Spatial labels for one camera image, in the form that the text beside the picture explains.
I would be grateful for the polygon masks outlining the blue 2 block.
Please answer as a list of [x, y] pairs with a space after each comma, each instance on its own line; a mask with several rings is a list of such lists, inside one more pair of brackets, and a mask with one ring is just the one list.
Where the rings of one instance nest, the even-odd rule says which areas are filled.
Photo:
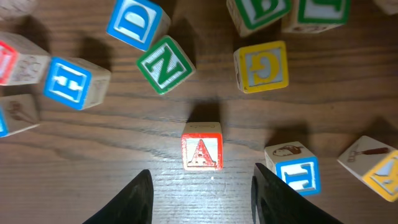
[[39, 125], [39, 112], [31, 94], [1, 97], [1, 137]]

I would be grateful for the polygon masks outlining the red A block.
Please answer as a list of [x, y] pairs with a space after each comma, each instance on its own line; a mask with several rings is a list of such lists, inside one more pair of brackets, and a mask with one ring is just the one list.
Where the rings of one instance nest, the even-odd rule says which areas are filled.
[[221, 170], [223, 168], [223, 135], [219, 122], [186, 123], [181, 145], [185, 170]]

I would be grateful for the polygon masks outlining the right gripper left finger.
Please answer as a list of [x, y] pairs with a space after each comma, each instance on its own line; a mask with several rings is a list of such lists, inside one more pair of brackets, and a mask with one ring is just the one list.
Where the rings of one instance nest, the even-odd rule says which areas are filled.
[[144, 169], [83, 224], [151, 224], [153, 202], [152, 176]]

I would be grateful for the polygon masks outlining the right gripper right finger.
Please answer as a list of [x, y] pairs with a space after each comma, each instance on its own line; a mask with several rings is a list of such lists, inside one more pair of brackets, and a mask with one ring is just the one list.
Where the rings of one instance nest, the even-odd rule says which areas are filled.
[[251, 184], [254, 223], [341, 224], [335, 217], [309, 202], [265, 165], [256, 163]]

